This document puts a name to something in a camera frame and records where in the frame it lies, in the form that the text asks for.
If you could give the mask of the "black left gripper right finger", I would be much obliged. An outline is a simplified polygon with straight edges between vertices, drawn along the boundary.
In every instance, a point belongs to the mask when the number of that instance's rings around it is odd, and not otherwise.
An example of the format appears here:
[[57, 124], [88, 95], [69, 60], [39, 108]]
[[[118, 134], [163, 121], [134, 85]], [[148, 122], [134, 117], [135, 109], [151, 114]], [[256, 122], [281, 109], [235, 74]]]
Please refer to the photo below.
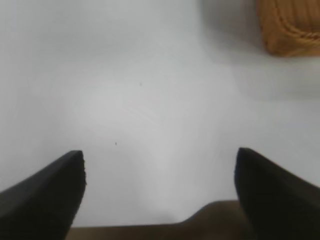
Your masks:
[[238, 149], [237, 196], [257, 240], [318, 240], [320, 189], [258, 152]]

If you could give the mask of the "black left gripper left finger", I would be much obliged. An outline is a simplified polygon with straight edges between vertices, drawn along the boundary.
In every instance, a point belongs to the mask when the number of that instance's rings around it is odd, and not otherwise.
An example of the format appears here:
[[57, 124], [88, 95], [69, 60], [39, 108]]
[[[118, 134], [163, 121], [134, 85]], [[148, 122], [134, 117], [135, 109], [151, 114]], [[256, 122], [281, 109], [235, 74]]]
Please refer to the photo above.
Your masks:
[[0, 193], [0, 238], [64, 240], [85, 189], [83, 152], [69, 151]]

